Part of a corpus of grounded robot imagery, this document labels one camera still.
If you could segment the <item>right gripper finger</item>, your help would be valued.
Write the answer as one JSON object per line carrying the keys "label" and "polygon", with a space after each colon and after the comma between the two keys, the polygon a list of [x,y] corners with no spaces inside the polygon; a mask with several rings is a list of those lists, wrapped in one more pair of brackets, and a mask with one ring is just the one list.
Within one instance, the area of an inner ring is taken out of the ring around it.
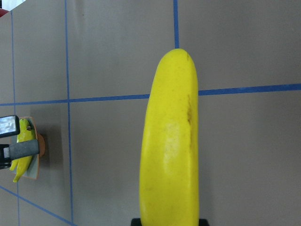
{"label": "right gripper finger", "polygon": [[19,118],[9,115],[0,118],[0,137],[11,137],[19,134]]}
{"label": "right gripper finger", "polygon": [[[130,226],[142,226],[141,219],[140,218],[133,218],[131,220]],[[198,226],[209,226],[209,222],[207,221],[207,219],[200,218],[198,220]]]}
{"label": "right gripper finger", "polygon": [[37,155],[40,153],[39,144],[36,139],[20,143],[1,144],[0,145],[0,168],[11,167],[13,160]]}

